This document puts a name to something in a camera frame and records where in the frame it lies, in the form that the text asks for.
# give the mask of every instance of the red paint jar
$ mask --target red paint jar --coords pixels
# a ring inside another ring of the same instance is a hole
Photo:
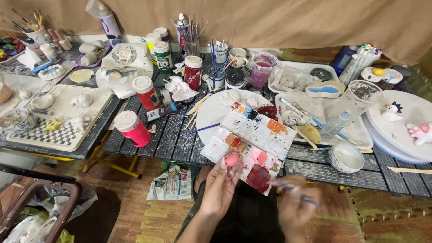
[[[146,146],[152,138],[143,122],[133,111],[120,112],[114,118],[114,126],[135,147]]]
[[[203,60],[197,56],[187,56],[184,61],[184,81],[189,84],[192,90],[198,91],[200,89]]]
[[[144,108],[148,111],[159,108],[160,100],[155,91],[152,79],[147,76],[136,77],[132,81],[132,88],[137,93],[138,98],[143,104]]]

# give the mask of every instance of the newspaper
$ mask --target newspaper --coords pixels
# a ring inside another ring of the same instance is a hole
[[[192,177],[190,170],[175,165],[156,177],[150,185],[147,201],[180,200],[191,198]]]

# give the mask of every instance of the green paint jar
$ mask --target green paint jar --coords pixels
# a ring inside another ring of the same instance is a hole
[[[155,52],[156,62],[158,64],[159,72],[161,74],[172,73],[172,58],[167,42],[156,42],[153,44],[153,51]]]

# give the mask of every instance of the beige fabric backdrop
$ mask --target beige fabric backdrop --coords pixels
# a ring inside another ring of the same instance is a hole
[[[432,0],[105,0],[123,34],[145,36],[156,27],[171,31],[169,18],[197,14],[201,38],[225,40],[236,47],[324,48],[376,43],[395,62],[414,64],[431,47]],[[14,20],[42,10],[46,25],[67,35],[103,33],[85,12],[87,0],[0,0]],[[0,29],[14,30],[0,22]]]

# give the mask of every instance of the blue bottle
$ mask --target blue bottle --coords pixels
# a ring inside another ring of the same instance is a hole
[[[330,65],[332,68],[334,68],[338,77],[353,58],[352,55],[357,53],[357,49],[358,47],[356,45],[350,45],[344,46],[342,50],[340,50],[333,63]]]

